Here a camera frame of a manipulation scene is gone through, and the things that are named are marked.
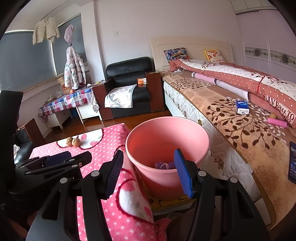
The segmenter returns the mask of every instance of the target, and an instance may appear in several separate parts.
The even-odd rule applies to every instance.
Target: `black leather sofa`
[[[134,85],[138,78],[145,78],[146,72],[152,70],[152,62],[149,57],[141,57],[113,63],[107,66],[106,75],[108,81],[105,83],[106,92],[112,89]],[[110,108],[113,118],[150,113],[150,93],[147,85],[136,86],[132,95],[133,108]]]
[[[12,138],[13,144],[20,147],[15,157],[15,164],[30,158],[36,145],[31,141],[25,129],[18,130]]]

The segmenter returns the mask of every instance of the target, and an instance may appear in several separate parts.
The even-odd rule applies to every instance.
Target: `phone screen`
[[[288,178],[290,181],[296,183],[296,144],[290,142],[290,165]]]

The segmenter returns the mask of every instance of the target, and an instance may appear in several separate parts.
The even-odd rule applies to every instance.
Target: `yellow pillow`
[[[204,53],[207,59],[212,63],[225,63],[225,60],[219,50],[205,50]]]

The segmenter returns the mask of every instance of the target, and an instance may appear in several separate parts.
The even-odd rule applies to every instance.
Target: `cream headboard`
[[[233,63],[232,48],[229,43],[197,37],[158,37],[150,39],[155,69],[169,70],[164,50],[184,47],[190,59],[207,61],[205,50],[220,50],[227,63]]]

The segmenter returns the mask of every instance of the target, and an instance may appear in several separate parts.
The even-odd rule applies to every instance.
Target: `plastic bucket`
[[[161,200],[175,200],[184,192],[176,169],[154,168],[155,162],[174,161],[180,148],[197,165],[207,155],[210,140],[198,123],[181,117],[159,117],[134,128],[126,139],[126,152],[141,173],[150,193]]]

